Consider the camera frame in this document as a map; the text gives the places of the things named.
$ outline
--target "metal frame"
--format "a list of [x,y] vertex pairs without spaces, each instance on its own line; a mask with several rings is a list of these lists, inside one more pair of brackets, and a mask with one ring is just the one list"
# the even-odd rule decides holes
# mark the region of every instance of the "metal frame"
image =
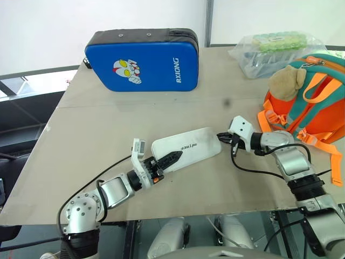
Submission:
[[26,72],[21,72],[21,73],[14,73],[14,74],[3,74],[3,75],[0,75],[0,80],[16,78],[16,77],[33,76],[35,74],[47,74],[47,73],[54,73],[54,72],[61,72],[61,71],[68,71],[68,70],[77,70],[78,68],[79,68],[79,65],[75,65],[75,66],[55,67],[53,69],[40,69],[40,70],[34,70],[34,71],[26,71]]
[[126,221],[117,222],[102,222],[101,226],[115,226],[115,227],[125,227],[127,225]]
[[[287,224],[289,224],[289,220],[287,217],[287,213],[284,210],[278,210],[275,212],[275,216],[276,219],[279,223],[279,227],[282,228],[283,226],[286,226]],[[281,236],[284,242],[284,246],[286,249],[286,254],[288,258],[291,259],[299,259],[300,254],[298,252],[298,247],[295,241],[295,238],[293,236],[291,227],[287,227],[285,228],[282,232],[281,232]]]
[[137,220],[130,220],[126,222],[125,243],[123,245],[122,259],[133,259],[137,223]]
[[[268,240],[275,233],[274,226],[272,224],[272,221],[275,220],[275,214],[274,214],[274,219],[270,219],[269,217],[267,217],[267,212],[260,212],[260,216],[261,216],[261,220],[263,221],[265,234]],[[269,250],[270,250],[270,253],[272,254],[282,256],[277,238],[274,238],[271,241]]]
[[213,4],[214,0],[206,0],[206,19],[205,19],[205,47],[211,45],[212,21],[213,21]]
[[0,90],[7,96],[15,96],[16,93],[12,91],[7,85],[0,81]]

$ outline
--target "orange strap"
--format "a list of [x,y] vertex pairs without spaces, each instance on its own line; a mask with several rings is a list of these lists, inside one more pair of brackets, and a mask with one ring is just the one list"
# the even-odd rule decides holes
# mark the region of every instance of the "orange strap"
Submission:
[[270,100],[266,100],[264,102],[264,110],[258,113],[258,120],[259,120],[259,124],[260,124],[260,128],[262,130],[262,132],[271,132],[271,127],[270,124],[267,121],[266,118],[266,111],[267,110],[273,110],[273,106],[270,102]]
[[287,124],[286,114],[277,115],[274,110],[270,100],[264,102],[264,110],[258,113],[258,120],[263,132],[271,132],[270,124],[281,130],[284,130],[283,127],[279,127],[275,124],[285,125]]
[[271,132],[271,127],[267,121],[266,118],[266,110],[263,110],[261,112],[258,113],[258,120],[259,120],[259,124],[260,124],[260,128],[262,130],[262,132]]
[[333,143],[334,141],[337,141],[338,139],[342,138],[343,136],[345,136],[345,125],[341,126],[339,129],[337,129],[332,136],[330,136],[327,140],[325,140],[324,142],[329,144],[329,143]]
[[314,77],[312,78],[312,80],[310,81],[309,85],[307,86],[307,88],[304,90],[303,92],[303,99],[311,104],[317,104],[322,102],[323,100],[325,100],[327,97],[329,97],[332,93],[334,93],[335,90],[337,90],[341,85],[342,82],[340,82],[337,79],[332,79],[326,86],[325,88],[322,90],[322,92],[315,98],[313,99],[308,99],[306,98],[306,93],[314,88],[316,85],[318,85],[319,82],[322,81],[322,79],[326,76],[326,74],[322,74],[322,73],[316,73],[314,75]]
[[306,130],[303,129],[302,131],[298,133],[297,138],[308,145],[315,146],[316,148],[331,154],[331,157],[330,157],[330,167],[332,169],[331,182],[332,184],[336,186],[343,186],[343,182],[341,179],[341,171],[340,171],[342,154],[336,149],[334,145],[326,144],[320,141],[319,139],[317,139],[317,137],[320,137],[322,139],[327,139],[330,136],[331,136],[330,132],[311,135],[311,134],[306,133]]

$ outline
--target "black cable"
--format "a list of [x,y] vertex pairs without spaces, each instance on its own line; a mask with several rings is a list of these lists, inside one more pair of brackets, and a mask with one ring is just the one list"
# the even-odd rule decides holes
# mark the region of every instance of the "black cable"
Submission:
[[285,230],[285,228],[291,227],[293,225],[296,225],[298,223],[301,223],[303,220],[297,220],[295,222],[289,223],[288,225],[285,225],[283,227],[281,227],[278,231],[276,231],[268,240],[267,245],[265,246],[264,251],[266,251],[268,249],[268,246],[270,245],[270,242],[274,239],[275,236],[277,236],[280,232],[282,232],[283,230]]
[[106,198],[104,197],[103,191],[101,189],[101,186],[99,185],[100,182],[104,182],[104,181],[103,180],[97,180],[96,181],[96,186],[97,186],[97,190],[99,192],[99,196],[101,196],[102,206],[104,208],[104,215],[103,215],[103,217],[101,218],[101,220],[99,222],[103,222],[106,219],[107,215],[108,215],[108,207],[107,207]]
[[303,248],[303,259],[307,259],[308,242],[306,237],[304,237],[304,248]]
[[67,205],[67,203],[74,197],[76,196],[79,192],[81,192],[83,189],[85,189],[90,183],[92,183],[94,180],[96,180],[98,177],[100,177],[101,175],[103,175],[105,172],[107,172],[108,170],[110,170],[111,168],[113,168],[114,166],[118,165],[119,163],[125,161],[126,159],[130,158],[130,155],[119,160],[118,162],[112,164],[111,166],[109,166],[107,169],[103,170],[101,173],[99,173],[95,178],[93,178],[90,182],[88,182],[87,184],[85,184],[83,187],[81,187],[78,191],[76,191],[71,197],[69,197],[64,204],[60,207],[58,214],[57,214],[57,218],[56,218],[56,222],[57,222],[57,226],[58,226],[58,232],[60,233],[60,236],[63,237],[64,233],[63,233],[63,229],[61,226],[61,212],[63,211],[64,207]]
[[8,159],[8,160],[16,160],[17,159],[16,156],[7,155],[7,154],[4,154],[4,153],[0,153],[0,158],[1,159]]
[[40,241],[26,243],[26,244],[18,244],[16,246],[3,247],[3,248],[0,248],[0,252],[15,250],[15,249],[24,248],[24,247],[36,246],[38,244],[44,244],[44,243],[49,243],[49,242],[58,241],[58,240],[61,240],[61,238],[55,237],[55,238],[51,238],[51,239],[40,240]]
[[279,147],[275,147],[275,148],[271,149],[268,152],[256,151],[255,154],[256,155],[269,155],[269,154],[273,153],[274,151],[277,151],[277,150],[279,150],[281,148],[293,147],[293,146],[303,147],[306,150],[307,154],[308,154],[308,161],[309,161],[309,163],[312,163],[312,155],[311,155],[311,152],[310,152],[309,148],[306,145],[303,145],[303,144],[300,144],[300,143],[293,143],[293,144],[282,145],[282,146],[279,146]]
[[328,173],[328,172],[330,172],[330,171],[332,171],[332,169],[329,169],[329,170],[323,171],[323,172],[318,173],[318,174],[316,174],[316,175],[317,175],[317,176],[320,176],[320,175],[326,174],[326,173]]
[[73,250],[72,250],[70,244],[68,243],[68,241],[62,239],[61,242],[65,244],[64,247],[66,248],[66,251],[67,251],[68,256],[70,257],[70,259],[78,259],[78,258],[75,256],[75,254],[74,254],[74,252],[73,252]]
[[231,157],[231,161],[232,161],[233,165],[236,166],[240,170],[243,170],[243,171],[246,171],[246,172],[250,172],[250,173],[269,174],[269,175],[273,175],[273,176],[276,176],[276,177],[281,178],[281,179],[284,180],[284,178],[281,175],[276,174],[276,173],[271,173],[271,172],[267,172],[267,171],[259,171],[259,170],[251,170],[251,169],[246,169],[246,168],[238,166],[236,164],[236,162],[235,162],[235,159],[234,159],[233,146],[232,145],[231,145],[231,148],[230,148],[230,157]]

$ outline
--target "ultraman cartoon print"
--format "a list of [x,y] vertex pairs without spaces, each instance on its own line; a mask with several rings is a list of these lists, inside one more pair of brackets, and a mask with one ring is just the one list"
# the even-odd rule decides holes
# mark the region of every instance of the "ultraman cartoon print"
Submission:
[[114,63],[113,71],[121,77],[127,77],[133,84],[140,84],[140,68],[133,60],[117,60]]

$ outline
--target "floor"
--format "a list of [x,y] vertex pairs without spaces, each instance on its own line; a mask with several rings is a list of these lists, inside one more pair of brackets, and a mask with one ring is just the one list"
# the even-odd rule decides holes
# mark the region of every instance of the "floor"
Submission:
[[[269,212],[252,212],[236,216],[245,226],[253,240],[255,249],[264,250],[267,243],[267,236],[271,236],[277,229],[278,223],[271,221]],[[288,214],[290,222],[298,220],[301,215],[298,212]],[[134,259],[146,259],[146,253],[158,231],[169,219],[143,220],[138,224],[134,247]],[[212,226],[205,216],[186,217],[187,223],[191,225],[189,244],[187,247],[214,246],[215,234]],[[296,240],[300,258],[303,257],[304,236],[300,226],[293,226],[292,232]],[[19,235],[12,241],[2,244],[2,247],[13,246],[26,242],[43,240],[57,236],[57,230],[52,225],[23,226]],[[117,226],[101,226],[99,242],[100,258],[122,258],[122,248],[125,236],[125,228]],[[22,248],[13,251],[0,253],[0,259],[39,259],[45,252],[56,253],[60,250],[60,242],[41,244],[31,248]],[[286,256],[282,238],[278,236],[273,240],[269,251],[278,255]],[[309,250],[307,258],[319,258]]]

